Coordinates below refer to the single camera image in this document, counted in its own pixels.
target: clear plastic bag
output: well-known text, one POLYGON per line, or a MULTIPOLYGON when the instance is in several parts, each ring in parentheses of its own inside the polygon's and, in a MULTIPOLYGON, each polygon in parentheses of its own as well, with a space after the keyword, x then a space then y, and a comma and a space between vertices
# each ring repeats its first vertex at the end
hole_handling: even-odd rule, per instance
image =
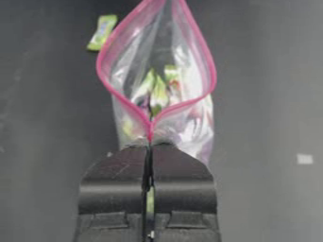
POLYGON ((186 0, 144 0, 112 32, 98 73, 120 147, 166 140, 204 163, 214 141, 214 59, 186 0))

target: gray background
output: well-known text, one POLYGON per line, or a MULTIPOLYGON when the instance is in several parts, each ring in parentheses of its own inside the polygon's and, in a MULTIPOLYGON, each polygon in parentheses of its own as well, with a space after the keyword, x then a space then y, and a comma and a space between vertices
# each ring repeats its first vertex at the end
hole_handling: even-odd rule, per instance
MULTIPOLYGON (((86 45, 139 1, 0 3, 0 239, 70 242, 84 169, 118 149, 86 45)), ((223 242, 323 241, 323 2, 190 0, 219 69, 223 242), (314 157, 299 165, 296 154, 314 157)))

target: gray surface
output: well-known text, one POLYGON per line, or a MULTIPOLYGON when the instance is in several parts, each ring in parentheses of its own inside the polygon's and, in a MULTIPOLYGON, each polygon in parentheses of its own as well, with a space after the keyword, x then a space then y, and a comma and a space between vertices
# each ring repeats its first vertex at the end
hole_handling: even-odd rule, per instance
MULTIPOLYGON (((0 238, 70 242, 86 167, 116 150, 84 51, 102 13, 136 1, 0 3, 0 238)), ((323 240, 323 2, 188 1, 219 68, 223 242, 323 240), (310 153, 312 165, 296 154, 310 153)))

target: green item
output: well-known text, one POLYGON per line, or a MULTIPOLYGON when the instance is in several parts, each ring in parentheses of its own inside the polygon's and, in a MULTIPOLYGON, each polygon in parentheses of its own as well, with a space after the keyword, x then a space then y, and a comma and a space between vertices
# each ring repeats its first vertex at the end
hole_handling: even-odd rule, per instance
POLYGON ((92 51, 99 51, 106 43, 106 40, 111 34, 111 31, 118 23, 118 16, 116 15, 104 15, 100 16, 98 21, 98 29, 96 33, 87 45, 87 49, 92 51))
POLYGON ((155 117, 168 106, 170 98, 167 93, 167 84, 162 77, 155 75, 155 86, 150 97, 151 117, 155 117))
POLYGON ((168 84, 172 80, 179 80, 179 70, 175 65, 166 65, 164 73, 168 84))
POLYGON ((150 96, 154 85, 155 85, 155 71, 154 69, 150 69, 147 76, 143 80, 143 83, 140 84, 135 94, 132 95, 131 101, 136 105, 139 105, 139 100, 142 100, 146 96, 150 96))

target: plastic bag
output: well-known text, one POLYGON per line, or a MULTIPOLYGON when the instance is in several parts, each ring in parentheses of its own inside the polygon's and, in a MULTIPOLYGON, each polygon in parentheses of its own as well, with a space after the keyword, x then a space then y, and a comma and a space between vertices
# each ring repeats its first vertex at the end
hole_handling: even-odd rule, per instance
POLYGON ((98 58, 120 147, 172 142, 204 163, 212 151, 214 59, 184 0, 144 0, 98 58))

